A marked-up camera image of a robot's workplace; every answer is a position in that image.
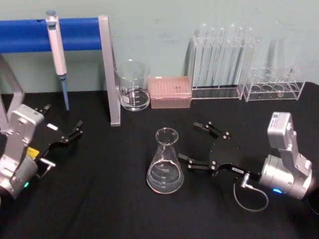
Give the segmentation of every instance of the black tablecloth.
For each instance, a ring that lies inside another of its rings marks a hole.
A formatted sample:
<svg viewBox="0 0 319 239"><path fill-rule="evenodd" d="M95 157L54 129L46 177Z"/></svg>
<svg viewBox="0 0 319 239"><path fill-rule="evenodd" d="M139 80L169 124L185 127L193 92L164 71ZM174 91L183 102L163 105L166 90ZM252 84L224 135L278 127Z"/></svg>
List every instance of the black tablecloth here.
<svg viewBox="0 0 319 239"><path fill-rule="evenodd" d="M57 167L36 179L14 202L0 227L2 239L316 239L319 218L307 202L272 193L261 213L241 209L232 195L234 175L188 173L182 187L159 195L146 183L157 148L155 132L168 126L179 133L177 152L207 160L212 139L192 124L209 120L236 138L248 155L276 154L268 143L273 111L291 112L300 152L319 170L319 86L307 83L299 101L197 100L190 109L132 113L122 109L122 126L110 127L105 92L70 93L71 112L61 93L27 94L30 107L51 103L51 123L71 129L83 120L76 147L57 150L49 159ZM0 145L4 147L4 137ZM264 203L244 192L251 207Z"/></svg>

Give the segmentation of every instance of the water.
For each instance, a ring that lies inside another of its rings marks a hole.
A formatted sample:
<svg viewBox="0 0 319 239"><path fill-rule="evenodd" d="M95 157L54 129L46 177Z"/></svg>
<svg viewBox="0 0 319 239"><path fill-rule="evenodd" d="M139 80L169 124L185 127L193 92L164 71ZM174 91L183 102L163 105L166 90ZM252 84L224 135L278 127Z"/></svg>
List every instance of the water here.
<svg viewBox="0 0 319 239"><path fill-rule="evenodd" d="M145 89L133 88L122 90L121 105L129 111L141 111L150 104L150 96Z"/></svg>
<svg viewBox="0 0 319 239"><path fill-rule="evenodd" d="M157 193L173 193L181 187L183 181L183 173L170 160L155 162L147 173L147 183Z"/></svg>

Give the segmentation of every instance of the glass beaker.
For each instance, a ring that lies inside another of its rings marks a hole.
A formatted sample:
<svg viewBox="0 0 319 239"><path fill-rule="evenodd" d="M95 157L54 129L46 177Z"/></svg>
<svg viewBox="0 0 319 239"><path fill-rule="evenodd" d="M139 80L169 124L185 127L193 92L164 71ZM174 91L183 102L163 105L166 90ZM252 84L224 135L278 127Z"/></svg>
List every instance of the glass beaker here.
<svg viewBox="0 0 319 239"><path fill-rule="evenodd" d="M147 86L150 69L142 62L129 60L114 70L120 82L122 107L129 111L141 111L149 106Z"/></svg>
<svg viewBox="0 0 319 239"><path fill-rule="evenodd" d="M156 132L156 140L159 145L148 169L146 181L157 193L173 193L184 181L184 174L174 148L178 133L172 128L161 128Z"/></svg>

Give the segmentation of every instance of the gray cable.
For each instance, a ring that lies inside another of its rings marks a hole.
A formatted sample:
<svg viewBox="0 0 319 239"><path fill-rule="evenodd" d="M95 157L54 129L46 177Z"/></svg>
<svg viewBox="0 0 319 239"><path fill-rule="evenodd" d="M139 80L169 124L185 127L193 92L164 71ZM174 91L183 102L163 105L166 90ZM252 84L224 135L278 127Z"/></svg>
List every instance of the gray cable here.
<svg viewBox="0 0 319 239"><path fill-rule="evenodd" d="M249 212L253 212L253 213L258 213L258 212L261 212L261 211L265 210L265 209L268 207L268 204L269 204L269 199L268 199L267 194L266 194L265 192L261 191L260 189L257 189L257 188L254 188L254 187L251 187L251 188L249 188L249 189L254 190L254 191L257 191L257 192L259 192L259 193L261 193L261 194L263 194L263 195L265 196L265 198L266 198L266 204L265 204L265 206L263 206L263 207L260 208L260 209L250 209L250 208L246 208L245 206L243 206L243 205L239 202L239 200L237 199L237 196L236 196L236 181L235 181L234 184L233 184L233 192L234 192L234 197L235 197L235 200L236 200L237 204L238 204L241 208L243 208L243 209L245 209L245 210L247 210L247 211L249 211Z"/></svg>

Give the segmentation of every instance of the light green wall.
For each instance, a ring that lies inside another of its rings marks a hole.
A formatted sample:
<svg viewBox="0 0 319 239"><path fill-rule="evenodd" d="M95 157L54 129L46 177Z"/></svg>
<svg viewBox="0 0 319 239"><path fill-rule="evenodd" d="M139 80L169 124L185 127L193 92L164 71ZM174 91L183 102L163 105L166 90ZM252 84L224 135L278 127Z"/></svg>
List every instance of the light green wall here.
<svg viewBox="0 0 319 239"><path fill-rule="evenodd" d="M116 62L142 60L152 75L181 75L190 36L203 22L227 26L234 22L251 26L256 36L274 35L278 21L291 36L309 36L302 54L299 43L285 49L286 64L300 62L306 80L319 83L319 17L317 0L11 0L1 1L0 20L39 19L47 9L61 18L108 15ZM267 44L261 51L266 51ZM6 54L6 60L27 92L60 91L50 53ZM101 53L67 52L69 91L91 91L101 84ZM7 90L1 85L1 92Z"/></svg>

